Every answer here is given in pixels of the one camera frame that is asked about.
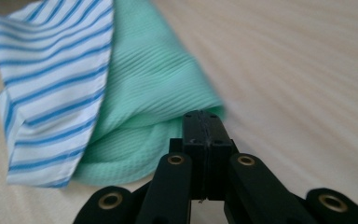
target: screw hole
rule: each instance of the screw hole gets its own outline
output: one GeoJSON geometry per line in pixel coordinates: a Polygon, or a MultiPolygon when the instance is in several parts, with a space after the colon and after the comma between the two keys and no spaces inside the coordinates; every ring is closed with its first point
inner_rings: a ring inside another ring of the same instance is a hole
{"type": "Polygon", "coordinates": [[[104,210],[116,208],[123,202],[123,196],[119,192],[112,192],[105,194],[100,201],[98,201],[98,205],[100,208],[104,210]]]}
{"type": "Polygon", "coordinates": [[[339,213],[348,211],[348,206],[334,195],[322,194],[319,196],[319,202],[326,208],[339,213]]]}
{"type": "Polygon", "coordinates": [[[170,156],[168,158],[168,162],[172,165],[179,165],[182,164],[185,161],[185,158],[181,156],[170,156]]]}
{"type": "Polygon", "coordinates": [[[238,157],[238,162],[242,165],[254,165],[255,164],[255,160],[248,156],[238,157]]]}

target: mint green towel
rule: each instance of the mint green towel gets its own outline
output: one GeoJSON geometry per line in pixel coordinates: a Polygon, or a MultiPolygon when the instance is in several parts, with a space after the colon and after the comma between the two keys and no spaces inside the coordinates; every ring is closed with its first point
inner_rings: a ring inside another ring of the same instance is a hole
{"type": "Polygon", "coordinates": [[[222,102],[196,60],[145,0],[115,1],[115,32],[100,115],[74,179],[129,183],[151,174],[181,137],[181,117],[222,102]]]}

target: blue stripe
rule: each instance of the blue stripe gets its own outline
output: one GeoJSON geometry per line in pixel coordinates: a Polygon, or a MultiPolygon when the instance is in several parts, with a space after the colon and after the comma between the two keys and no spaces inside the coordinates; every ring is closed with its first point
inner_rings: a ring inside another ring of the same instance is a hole
{"type": "Polygon", "coordinates": [[[10,85],[14,85],[16,83],[21,83],[23,81],[26,81],[28,79],[33,79],[33,78],[37,78],[37,77],[41,77],[43,75],[45,75],[48,72],[54,71],[58,68],[61,68],[63,66],[68,65],[69,63],[75,63],[79,60],[85,59],[87,57],[89,57],[90,55],[94,55],[97,53],[102,53],[102,51],[106,51],[110,49],[110,43],[107,43],[99,48],[94,48],[94,49],[90,49],[86,52],[84,52],[83,54],[80,54],[76,57],[73,58],[69,58],[67,60],[64,61],[60,61],[54,64],[50,64],[50,65],[46,65],[44,68],[40,69],[39,71],[35,71],[33,73],[29,73],[29,74],[23,74],[19,77],[12,77],[12,78],[8,78],[6,80],[4,80],[4,84],[8,87],[10,85]]]}
{"type": "Polygon", "coordinates": [[[50,15],[48,16],[48,18],[43,22],[43,24],[48,23],[49,21],[51,21],[53,19],[53,17],[55,15],[57,15],[58,11],[62,8],[63,6],[63,1],[60,0],[57,2],[57,5],[55,6],[55,8],[51,11],[50,15]]]}
{"type": "Polygon", "coordinates": [[[10,173],[17,173],[18,171],[25,170],[25,172],[32,171],[35,169],[43,169],[52,165],[57,164],[61,161],[68,161],[68,159],[76,159],[78,158],[81,153],[84,151],[86,146],[77,147],[75,149],[65,151],[55,157],[51,158],[44,158],[42,160],[37,161],[23,161],[18,164],[12,164],[9,167],[10,173]]]}
{"type": "Polygon", "coordinates": [[[33,140],[19,140],[14,145],[15,147],[42,147],[45,144],[54,144],[57,142],[61,142],[68,139],[68,137],[73,136],[74,134],[85,132],[92,127],[96,119],[97,117],[94,116],[83,123],[77,124],[71,128],[60,131],[51,136],[33,140]]]}
{"type": "Polygon", "coordinates": [[[46,6],[47,3],[48,3],[47,0],[43,1],[42,4],[40,4],[39,7],[32,14],[30,14],[29,17],[25,20],[33,21],[34,19],[36,19],[36,17],[39,15],[39,13],[42,11],[42,9],[46,6]]]}
{"type": "Polygon", "coordinates": [[[76,12],[77,8],[80,6],[82,2],[83,2],[82,0],[77,0],[76,4],[71,8],[71,10],[62,18],[62,20],[57,25],[61,25],[65,21],[69,20],[74,15],[74,12],[76,12]]]}
{"type": "Polygon", "coordinates": [[[65,187],[68,185],[70,178],[71,177],[68,176],[66,178],[48,182],[46,184],[38,185],[36,187],[39,187],[39,188],[62,188],[62,187],[65,187]]]}
{"type": "Polygon", "coordinates": [[[18,12],[27,12],[28,15],[27,16],[21,16],[21,22],[22,23],[26,23],[26,19],[30,18],[31,15],[37,10],[37,8],[40,6],[40,4],[34,4],[34,8],[30,8],[31,4],[26,5],[25,7],[23,7],[22,9],[18,10],[18,12]]]}
{"type": "Polygon", "coordinates": [[[13,120],[13,107],[9,106],[7,110],[7,116],[5,118],[5,125],[4,125],[6,137],[8,137],[8,132],[9,130],[11,130],[11,126],[13,125],[12,120],[13,120]]]}
{"type": "Polygon", "coordinates": [[[68,87],[71,87],[72,85],[75,85],[76,83],[82,83],[90,81],[90,79],[95,79],[106,71],[108,64],[103,64],[103,66],[99,68],[93,69],[91,72],[88,72],[85,75],[74,75],[71,77],[68,77],[66,79],[60,80],[59,82],[53,83],[51,85],[48,85],[44,87],[43,89],[40,89],[38,91],[31,92],[25,96],[19,97],[15,100],[13,100],[13,106],[22,105],[25,104],[31,100],[35,100],[38,98],[41,98],[43,96],[46,96],[50,92],[58,91],[59,89],[66,89],[68,87]]]}
{"type": "Polygon", "coordinates": [[[60,105],[56,108],[50,109],[45,113],[34,116],[33,118],[24,121],[24,125],[32,127],[50,121],[52,119],[56,119],[59,116],[66,115],[68,113],[73,112],[74,110],[78,110],[79,108],[90,106],[95,101],[99,100],[102,96],[103,96],[103,88],[97,90],[96,92],[94,92],[93,94],[87,97],[76,99],[70,103],[67,103],[65,105],[60,105]]]}
{"type": "Polygon", "coordinates": [[[15,99],[15,100],[13,100],[13,102],[11,104],[10,104],[10,101],[7,100],[7,107],[6,107],[7,112],[4,116],[5,136],[7,137],[8,132],[11,129],[11,121],[12,121],[13,117],[15,116],[16,107],[18,105],[22,105],[22,104],[25,104],[31,100],[43,97],[43,96],[47,95],[49,92],[57,91],[64,87],[65,88],[69,87],[77,82],[81,83],[84,81],[89,81],[89,79],[91,79],[91,78],[99,77],[104,74],[104,72],[107,69],[107,66],[108,66],[108,64],[103,64],[103,66],[101,66],[100,68],[95,68],[91,72],[88,71],[87,74],[82,74],[82,75],[77,74],[77,75],[68,77],[64,80],[57,82],[57,83],[48,85],[39,91],[31,92],[31,93],[27,94],[26,96],[22,96],[21,98],[15,99]]]}
{"type": "MultiPolygon", "coordinates": [[[[52,35],[42,36],[42,37],[38,37],[38,38],[29,38],[29,39],[24,38],[24,37],[17,36],[16,33],[13,34],[13,33],[9,32],[9,31],[1,31],[1,32],[0,32],[0,35],[3,35],[3,36],[5,36],[5,37],[9,37],[9,38],[12,38],[12,39],[15,39],[15,40],[24,41],[24,42],[28,42],[28,41],[40,41],[40,40],[44,40],[44,39],[49,39],[49,38],[52,38],[52,37],[55,36],[55,35],[59,35],[60,33],[62,33],[62,32],[65,31],[65,30],[69,30],[69,29],[72,29],[72,28],[78,26],[79,23],[81,23],[83,20],[85,20],[85,19],[88,17],[88,14],[89,14],[96,6],[97,6],[97,5],[93,4],[92,6],[90,6],[89,8],[87,8],[87,9],[85,10],[85,12],[84,12],[85,14],[82,15],[77,22],[75,22],[74,24],[70,25],[69,27],[64,27],[63,29],[57,31],[56,33],[54,33],[54,34],[52,34],[52,35]]],[[[111,8],[111,7],[109,7],[109,8],[108,8],[106,11],[104,11],[103,13],[108,13],[108,12],[110,12],[110,11],[112,11],[112,8],[111,8]]],[[[24,33],[24,34],[26,34],[26,35],[31,35],[31,34],[43,33],[43,32],[45,32],[45,31],[48,31],[48,30],[51,30],[51,29],[57,29],[57,28],[59,28],[59,27],[58,27],[59,25],[60,25],[60,24],[54,25],[54,26],[52,26],[52,27],[46,28],[46,29],[44,29],[44,30],[39,30],[39,31],[30,31],[30,30],[27,30],[27,29],[21,29],[21,28],[19,28],[19,27],[16,27],[16,28],[14,28],[13,30],[15,30],[15,31],[17,31],[17,32],[22,32],[22,33],[24,33]]]]}
{"type": "MultiPolygon", "coordinates": [[[[78,8],[78,6],[80,5],[80,3],[83,1],[76,1],[76,4],[74,5],[74,7],[71,9],[70,13],[74,13],[75,9],[78,8]]],[[[7,20],[7,18],[3,18],[2,21],[0,21],[0,25],[6,26],[6,28],[10,28],[11,30],[14,31],[20,31],[20,32],[25,32],[25,33],[29,33],[29,34],[37,34],[37,33],[42,33],[54,28],[57,28],[57,25],[61,25],[62,23],[58,23],[55,26],[51,26],[48,28],[45,28],[44,26],[40,26],[40,24],[33,24],[27,21],[11,21],[11,20],[7,20]]]]}
{"type": "Polygon", "coordinates": [[[8,66],[8,65],[16,65],[16,64],[21,64],[21,65],[26,65],[26,64],[32,64],[32,63],[42,63],[45,62],[51,58],[53,58],[54,56],[58,55],[59,53],[68,50],[68,49],[73,49],[77,46],[79,46],[80,44],[92,39],[93,37],[98,37],[99,35],[102,35],[104,33],[109,32],[112,29],[112,24],[108,24],[105,27],[103,27],[102,29],[96,31],[95,33],[92,33],[91,35],[82,37],[81,39],[79,39],[78,41],[74,41],[66,46],[63,46],[60,49],[57,49],[56,51],[52,52],[50,55],[48,55],[45,58],[42,59],[37,59],[37,60],[15,60],[15,59],[8,59],[8,60],[3,60],[0,61],[0,66],[8,66]]]}
{"type": "MultiPolygon", "coordinates": [[[[92,38],[96,36],[96,34],[90,34],[84,38],[92,38]]],[[[57,39],[56,41],[54,41],[53,43],[51,43],[50,45],[47,45],[45,47],[42,48],[37,48],[37,47],[24,47],[24,46],[15,46],[15,45],[0,45],[0,49],[15,49],[15,50],[22,50],[22,51],[30,51],[30,52],[39,52],[39,51],[44,51],[47,49],[51,49],[52,47],[54,47],[57,43],[59,43],[60,41],[62,41],[63,39],[65,39],[66,37],[71,37],[70,35],[65,35],[60,37],[59,39],[57,39]]]]}

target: wood grain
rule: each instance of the wood grain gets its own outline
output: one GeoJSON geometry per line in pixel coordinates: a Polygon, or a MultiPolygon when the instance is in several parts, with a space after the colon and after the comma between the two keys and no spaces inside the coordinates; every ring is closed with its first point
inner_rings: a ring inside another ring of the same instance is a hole
{"type": "MultiPolygon", "coordinates": [[[[26,2],[0,0],[0,13],[26,2]]],[[[327,187],[358,203],[358,1],[154,2],[225,101],[241,151],[298,196],[327,187]]],[[[0,223],[71,223],[98,189],[7,186],[6,171],[0,123],[0,223]]],[[[191,223],[227,223],[221,209],[194,204],[191,223]]]]}

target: ribbed fabric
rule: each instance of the ribbed fabric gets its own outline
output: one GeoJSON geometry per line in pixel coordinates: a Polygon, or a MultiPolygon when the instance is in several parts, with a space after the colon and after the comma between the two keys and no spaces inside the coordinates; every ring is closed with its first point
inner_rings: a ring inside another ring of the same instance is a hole
{"type": "Polygon", "coordinates": [[[98,117],[112,32],[112,1],[41,1],[0,16],[9,184],[68,184],[98,117]]]}
{"type": "Polygon", "coordinates": [[[112,61],[100,117],[74,178],[116,185],[152,173],[181,136],[181,116],[222,115],[222,103],[197,62],[145,0],[115,1],[112,61]]]}
{"type": "Polygon", "coordinates": [[[128,183],[156,169],[183,114],[223,114],[150,2],[115,1],[113,40],[112,14],[108,0],[50,0],[0,16],[8,183],[128,183]]]}

